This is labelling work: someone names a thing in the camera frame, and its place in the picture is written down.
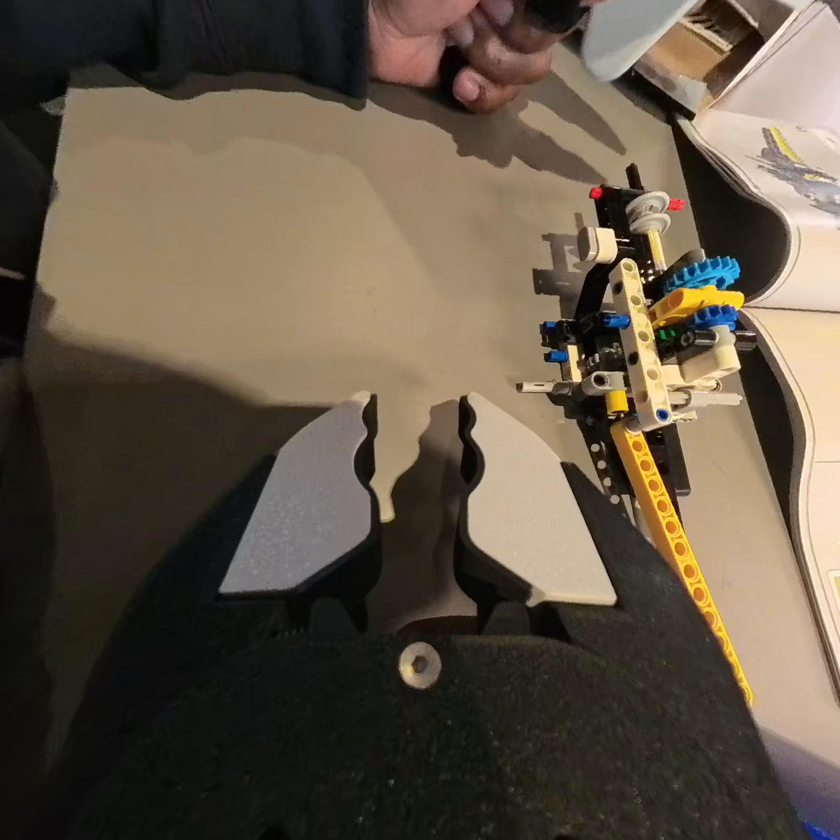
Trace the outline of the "person's left hand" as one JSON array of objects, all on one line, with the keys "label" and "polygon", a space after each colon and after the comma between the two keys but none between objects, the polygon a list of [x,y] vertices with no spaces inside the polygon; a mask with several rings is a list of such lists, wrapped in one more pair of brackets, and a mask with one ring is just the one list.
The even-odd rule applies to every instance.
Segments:
[{"label": "person's left hand", "polygon": [[414,88],[441,81],[446,48],[465,64],[449,85],[465,110],[490,114],[544,78],[563,34],[541,28],[525,2],[371,1],[367,10],[371,77]]}]

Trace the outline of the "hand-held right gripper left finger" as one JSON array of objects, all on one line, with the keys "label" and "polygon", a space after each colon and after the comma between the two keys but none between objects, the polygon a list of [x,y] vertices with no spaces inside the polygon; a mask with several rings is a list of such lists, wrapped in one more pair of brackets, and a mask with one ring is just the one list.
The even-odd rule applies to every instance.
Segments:
[{"label": "hand-held right gripper left finger", "polygon": [[220,595],[303,593],[366,549],[380,523],[365,460],[376,399],[357,392],[277,451]]}]

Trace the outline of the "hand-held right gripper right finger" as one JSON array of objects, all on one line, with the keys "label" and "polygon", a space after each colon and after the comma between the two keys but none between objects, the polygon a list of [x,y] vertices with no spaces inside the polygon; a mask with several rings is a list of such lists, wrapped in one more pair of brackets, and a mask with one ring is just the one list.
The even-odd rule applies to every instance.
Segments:
[{"label": "hand-held right gripper right finger", "polygon": [[478,607],[614,606],[613,583],[560,458],[483,395],[458,404],[465,496],[455,578]]}]

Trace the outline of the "lego model assembly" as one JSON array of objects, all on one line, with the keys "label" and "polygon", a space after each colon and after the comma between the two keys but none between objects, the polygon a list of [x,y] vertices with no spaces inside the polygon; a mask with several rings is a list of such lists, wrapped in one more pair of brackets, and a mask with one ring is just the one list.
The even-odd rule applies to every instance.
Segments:
[{"label": "lego model assembly", "polygon": [[635,163],[626,185],[590,191],[596,226],[579,230],[586,273],[574,315],[540,325],[544,360],[559,375],[520,382],[545,394],[578,424],[610,502],[631,511],[687,589],[719,642],[748,705],[753,693],[690,545],[679,500],[690,479],[679,425],[712,406],[738,406],[724,380],[757,342],[739,326],[744,303],[733,289],[732,257],[699,248],[672,264],[663,238],[686,202],[646,188]]}]

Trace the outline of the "person's left forearm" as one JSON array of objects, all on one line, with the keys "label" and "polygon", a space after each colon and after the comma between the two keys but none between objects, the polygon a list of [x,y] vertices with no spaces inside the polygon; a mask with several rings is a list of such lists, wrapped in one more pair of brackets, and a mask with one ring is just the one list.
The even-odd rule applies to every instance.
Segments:
[{"label": "person's left forearm", "polygon": [[2,1],[2,109],[99,65],[152,89],[192,72],[262,72],[362,98],[366,35],[365,2]]}]

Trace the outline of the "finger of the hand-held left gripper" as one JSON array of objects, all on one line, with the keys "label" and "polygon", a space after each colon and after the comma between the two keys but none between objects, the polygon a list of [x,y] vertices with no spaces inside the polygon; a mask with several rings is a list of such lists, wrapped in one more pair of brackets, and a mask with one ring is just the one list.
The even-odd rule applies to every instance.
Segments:
[{"label": "finger of the hand-held left gripper", "polygon": [[695,1],[594,3],[581,42],[584,67],[594,79],[614,81],[695,5]]}]

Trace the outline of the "cardboard box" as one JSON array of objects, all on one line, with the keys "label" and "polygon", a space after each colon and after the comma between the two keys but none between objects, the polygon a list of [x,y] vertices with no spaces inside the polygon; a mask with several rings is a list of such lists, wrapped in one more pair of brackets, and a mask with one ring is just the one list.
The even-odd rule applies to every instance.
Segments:
[{"label": "cardboard box", "polygon": [[695,2],[633,71],[691,117],[839,132],[838,2]]}]

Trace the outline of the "lego instruction booklet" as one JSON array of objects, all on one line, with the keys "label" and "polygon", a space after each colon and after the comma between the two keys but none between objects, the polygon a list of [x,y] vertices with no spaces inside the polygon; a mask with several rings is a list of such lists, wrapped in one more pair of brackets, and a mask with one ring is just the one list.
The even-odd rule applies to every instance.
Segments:
[{"label": "lego instruction booklet", "polygon": [[838,683],[838,130],[711,110],[674,126],[700,242],[741,267],[760,351],[742,384]]}]

